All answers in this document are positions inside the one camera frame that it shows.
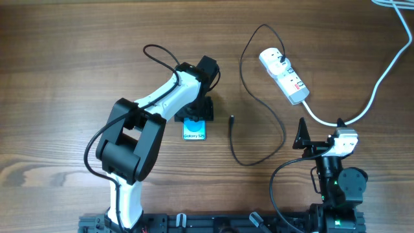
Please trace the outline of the Galaxy smartphone teal screen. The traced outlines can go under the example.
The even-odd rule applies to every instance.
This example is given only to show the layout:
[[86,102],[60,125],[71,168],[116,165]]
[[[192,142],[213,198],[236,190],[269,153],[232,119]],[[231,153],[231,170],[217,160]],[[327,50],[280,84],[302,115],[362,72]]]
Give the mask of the Galaxy smartphone teal screen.
[[182,136],[184,140],[205,140],[206,122],[203,120],[193,121],[185,118],[183,122]]

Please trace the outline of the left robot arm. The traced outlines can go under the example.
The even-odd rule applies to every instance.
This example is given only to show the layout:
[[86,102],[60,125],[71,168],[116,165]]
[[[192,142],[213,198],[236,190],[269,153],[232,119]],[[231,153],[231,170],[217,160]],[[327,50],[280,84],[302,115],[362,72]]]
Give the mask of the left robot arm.
[[171,79],[150,95],[114,104],[96,149],[112,188],[107,228],[129,232],[139,226],[142,182],[156,163],[167,121],[212,121],[207,93],[219,73],[217,61],[203,56],[196,66],[177,65]]

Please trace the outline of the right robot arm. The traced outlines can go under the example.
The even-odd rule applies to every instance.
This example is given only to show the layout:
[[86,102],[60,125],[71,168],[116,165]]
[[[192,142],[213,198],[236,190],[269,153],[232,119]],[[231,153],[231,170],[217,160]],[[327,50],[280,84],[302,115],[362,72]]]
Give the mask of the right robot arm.
[[292,147],[302,149],[304,159],[314,160],[321,204],[307,211],[305,232],[365,232],[364,214],[356,207],[363,203],[368,175],[356,167],[344,168],[342,161],[353,154],[358,133],[337,120],[334,133],[325,141],[312,141],[306,121],[300,118]]

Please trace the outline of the white USB charger plug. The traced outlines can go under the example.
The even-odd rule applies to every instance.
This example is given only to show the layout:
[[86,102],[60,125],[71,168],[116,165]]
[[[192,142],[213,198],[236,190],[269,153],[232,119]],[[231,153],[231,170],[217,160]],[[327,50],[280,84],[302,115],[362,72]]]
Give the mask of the white USB charger plug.
[[279,58],[267,63],[267,73],[272,78],[277,78],[279,75],[291,68],[291,63],[288,58],[281,61]]

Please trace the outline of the white power strip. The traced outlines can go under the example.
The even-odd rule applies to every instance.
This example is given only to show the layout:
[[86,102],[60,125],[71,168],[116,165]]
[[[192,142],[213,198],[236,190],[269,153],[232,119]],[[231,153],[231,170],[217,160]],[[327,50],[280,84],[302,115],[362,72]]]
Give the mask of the white power strip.
[[[276,58],[279,58],[281,61],[283,58],[282,53],[277,48],[268,48],[259,55],[259,60],[266,70],[267,63]],[[277,78],[273,79],[292,105],[302,103],[310,93],[292,66]]]

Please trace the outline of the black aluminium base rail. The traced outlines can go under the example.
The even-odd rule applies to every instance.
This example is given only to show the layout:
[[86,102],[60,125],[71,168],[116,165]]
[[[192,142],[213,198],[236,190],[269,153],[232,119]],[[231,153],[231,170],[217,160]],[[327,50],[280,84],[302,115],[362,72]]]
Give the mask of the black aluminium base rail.
[[177,215],[143,214],[138,223],[124,227],[124,232],[357,232],[367,231],[364,215],[358,212],[354,219],[328,214],[292,212],[284,215],[287,225],[277,215],[261,215],[256,221],[248,215]]

